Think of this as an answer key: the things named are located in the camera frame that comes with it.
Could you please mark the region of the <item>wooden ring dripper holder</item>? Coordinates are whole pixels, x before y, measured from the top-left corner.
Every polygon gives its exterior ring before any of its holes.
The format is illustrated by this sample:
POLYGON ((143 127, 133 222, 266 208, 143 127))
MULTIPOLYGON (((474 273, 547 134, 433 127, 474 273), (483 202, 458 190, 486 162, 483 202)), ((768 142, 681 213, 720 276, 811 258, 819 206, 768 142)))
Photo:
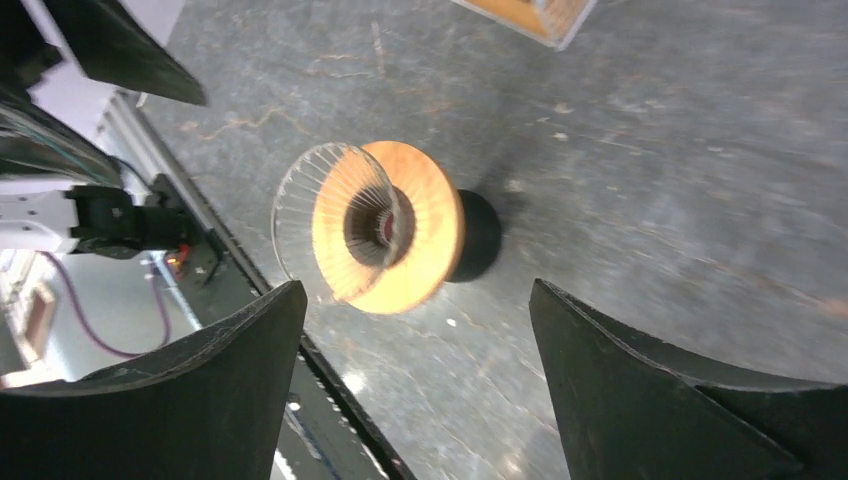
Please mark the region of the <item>wooden ring dripper holder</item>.
POLYGON ((465 243, 460 193, 442 166, 391 140, 312 152, 309 239, 327 298, 382 315, 431 298, 465 243))

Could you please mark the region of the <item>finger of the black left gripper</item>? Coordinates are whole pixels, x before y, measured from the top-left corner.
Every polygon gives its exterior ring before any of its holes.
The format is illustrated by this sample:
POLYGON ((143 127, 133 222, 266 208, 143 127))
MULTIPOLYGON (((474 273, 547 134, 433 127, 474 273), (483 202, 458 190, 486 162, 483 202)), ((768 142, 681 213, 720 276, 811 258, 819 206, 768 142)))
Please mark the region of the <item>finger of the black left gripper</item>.
POLYGON ((201 83, 119 1, 46 0, 87 77, 192 105, 208 104, 201 83))

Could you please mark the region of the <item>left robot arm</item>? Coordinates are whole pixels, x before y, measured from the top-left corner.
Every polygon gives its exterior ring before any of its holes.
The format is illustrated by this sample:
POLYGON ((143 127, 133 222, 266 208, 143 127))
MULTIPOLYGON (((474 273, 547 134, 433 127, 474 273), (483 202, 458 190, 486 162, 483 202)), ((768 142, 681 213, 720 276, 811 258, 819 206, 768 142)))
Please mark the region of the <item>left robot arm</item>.
MULTIPOLYGON (((204 106, 200 82, 118 1, 49 1, 46 9, 83 73, 129 90, 204 106)), ((61 63, 20 1, 1 5, 1 246, 130 259, 202 241, 189 211, 167 201, 169 180, 139 205, 128 164, 37 106, 30 89, 61 63)))

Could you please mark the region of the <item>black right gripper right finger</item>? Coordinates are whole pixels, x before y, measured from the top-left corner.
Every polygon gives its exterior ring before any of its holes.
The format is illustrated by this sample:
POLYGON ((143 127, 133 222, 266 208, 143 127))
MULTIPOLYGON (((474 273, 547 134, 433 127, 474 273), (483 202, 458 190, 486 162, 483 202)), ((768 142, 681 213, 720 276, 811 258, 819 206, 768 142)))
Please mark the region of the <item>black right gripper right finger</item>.
POLYGON ((533 332, 574 479, 843 479, 847 388, 730 365, 534 282, 533 332))

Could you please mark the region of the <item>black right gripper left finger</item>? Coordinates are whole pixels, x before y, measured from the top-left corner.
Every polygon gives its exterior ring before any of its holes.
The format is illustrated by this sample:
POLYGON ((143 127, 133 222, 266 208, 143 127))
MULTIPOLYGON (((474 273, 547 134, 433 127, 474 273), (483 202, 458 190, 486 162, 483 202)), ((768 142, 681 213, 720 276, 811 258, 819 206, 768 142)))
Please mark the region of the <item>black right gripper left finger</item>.
POLYGON ((307 296, 285 283, 162 348, 1 393, 5 479, 266 479, 307 296))

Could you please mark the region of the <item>clear glass dripper cone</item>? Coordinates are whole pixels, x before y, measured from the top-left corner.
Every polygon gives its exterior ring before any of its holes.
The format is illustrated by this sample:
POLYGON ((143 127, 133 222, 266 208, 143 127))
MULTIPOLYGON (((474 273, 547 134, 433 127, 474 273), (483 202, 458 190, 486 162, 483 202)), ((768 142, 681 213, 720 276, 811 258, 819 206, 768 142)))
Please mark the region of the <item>clear glass dripper cone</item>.
POLYGON ((364 148, 316 145, 284 174, 271 210, 277 261, 318 304, 348 303, 374 288, 396 260, 399 199, 364 148))

